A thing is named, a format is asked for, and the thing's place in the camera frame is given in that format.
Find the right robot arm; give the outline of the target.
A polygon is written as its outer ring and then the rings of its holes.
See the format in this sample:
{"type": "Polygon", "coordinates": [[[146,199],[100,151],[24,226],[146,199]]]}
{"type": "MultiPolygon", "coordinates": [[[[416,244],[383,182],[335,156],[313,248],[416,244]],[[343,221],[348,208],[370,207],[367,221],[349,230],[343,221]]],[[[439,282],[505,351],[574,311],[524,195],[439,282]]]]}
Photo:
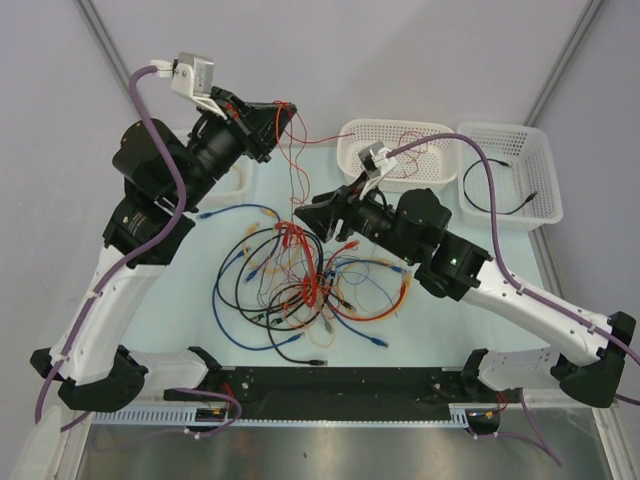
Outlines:
{"type": "Polygon", "coordinates": [[[448,231],[451,212],[432,190],[406,191],[391,206],[355,182],[314,197],[294,214],[324,242],[363,236],[414,267],[431,295],[493,312],[545,342],[520,352],[473,351],[461,376],[469,399],[558,388],[590,407],[613,403],[635,319],[588,312],[519,279],[497,256],[448,231]]]}

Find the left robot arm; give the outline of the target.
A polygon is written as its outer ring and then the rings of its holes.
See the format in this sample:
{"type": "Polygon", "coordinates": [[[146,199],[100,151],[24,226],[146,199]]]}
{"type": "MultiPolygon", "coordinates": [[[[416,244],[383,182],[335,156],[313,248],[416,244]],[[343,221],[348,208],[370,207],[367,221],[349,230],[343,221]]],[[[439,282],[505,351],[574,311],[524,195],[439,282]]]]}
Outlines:
{"type": "Polygon", "coordinates": [[[297,107],[245,102],[212,88],[214,113],[200,107],[189,140],[142,115],[123,134],[114,167],[124,198],[103,233],[87,298],[63,338],[36,350],[30,363],[69,409],[115,412],[139,396],[207,400],[221,387],[216,360],[201,347],[173,354],[126,348],[122,339],[150,287],[171,263],[195,223],[189,213],[243,156],[269,161],[297,107]]]}

